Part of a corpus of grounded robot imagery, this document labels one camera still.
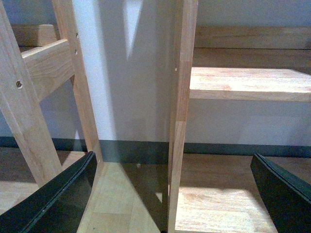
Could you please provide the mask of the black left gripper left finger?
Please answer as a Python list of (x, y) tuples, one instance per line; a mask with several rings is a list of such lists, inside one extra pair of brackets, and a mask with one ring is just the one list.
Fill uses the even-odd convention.
[(88, 203), (97, 160), (89, 152), (0, 216), (2, 233), (75, 233)]

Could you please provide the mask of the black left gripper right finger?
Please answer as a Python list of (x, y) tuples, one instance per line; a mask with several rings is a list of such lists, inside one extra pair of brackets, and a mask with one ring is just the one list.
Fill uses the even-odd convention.
[(311, 185), (260, 154), (251, 171), (260, 197), (279, 233), (311, 231)]

